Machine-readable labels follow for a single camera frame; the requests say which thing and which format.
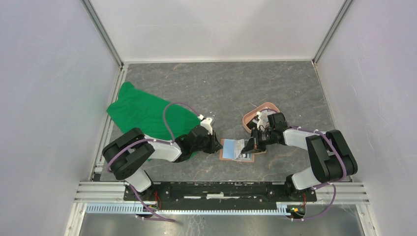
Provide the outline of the tan leather card holder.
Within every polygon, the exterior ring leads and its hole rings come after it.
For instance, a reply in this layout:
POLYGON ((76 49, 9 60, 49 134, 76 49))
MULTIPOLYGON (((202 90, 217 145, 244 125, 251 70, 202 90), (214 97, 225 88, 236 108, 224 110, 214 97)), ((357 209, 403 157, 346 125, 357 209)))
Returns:
POLYGON ((266 152, 241 154, 243 147, 248 140, 233 140, 221 139, 220 143, 223 148, 219 151, 219 160, 221 161, 236 161, 242 163, 253 163, 257 155, 265 154, 266 152))

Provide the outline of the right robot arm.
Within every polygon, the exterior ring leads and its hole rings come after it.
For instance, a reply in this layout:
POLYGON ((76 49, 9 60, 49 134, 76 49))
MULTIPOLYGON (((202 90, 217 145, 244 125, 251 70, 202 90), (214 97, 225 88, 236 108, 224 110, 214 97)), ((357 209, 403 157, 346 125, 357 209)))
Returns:
POLYGON ((357 162, 341 131, 321 132, 291 126, 281 112, 270 114, 267 119, 267 126, 251 130, 251 137, 240 155, 261 153, 274 144, 306 150, 310 166, 287 177, 284 187, 287 199, 296 201, 308 188, 319 189, 358 172, 357 162))

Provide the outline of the pink oval tray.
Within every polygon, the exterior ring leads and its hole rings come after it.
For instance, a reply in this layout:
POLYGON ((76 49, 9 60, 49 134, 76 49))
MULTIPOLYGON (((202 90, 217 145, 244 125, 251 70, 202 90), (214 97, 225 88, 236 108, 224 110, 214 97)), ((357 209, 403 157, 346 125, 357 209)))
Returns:
POLYGON ((245 114, 242 118, 244 130, 251 133, 254 128, 265 130, 269 127, 268 115, 279 113, 280 110, 270 102, 263 103, 259 107, 245 114))

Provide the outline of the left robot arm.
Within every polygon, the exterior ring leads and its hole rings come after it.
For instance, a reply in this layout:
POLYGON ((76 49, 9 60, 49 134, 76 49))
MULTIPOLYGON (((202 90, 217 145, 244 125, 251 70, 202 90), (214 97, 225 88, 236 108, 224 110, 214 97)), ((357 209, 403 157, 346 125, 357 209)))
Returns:
POLYGON ((117 180, 133 186, 137 196, 146 201, 154 196, 153 182, 142 169, 147 160, 179 163, 190 159, 196 152, 213 154, 222 148, 216 133, 201 125, 172 141, 156 139, 143 133, 140 128, 133 128, 106 145, 102 155, 107 162, 107 171, 117 180))

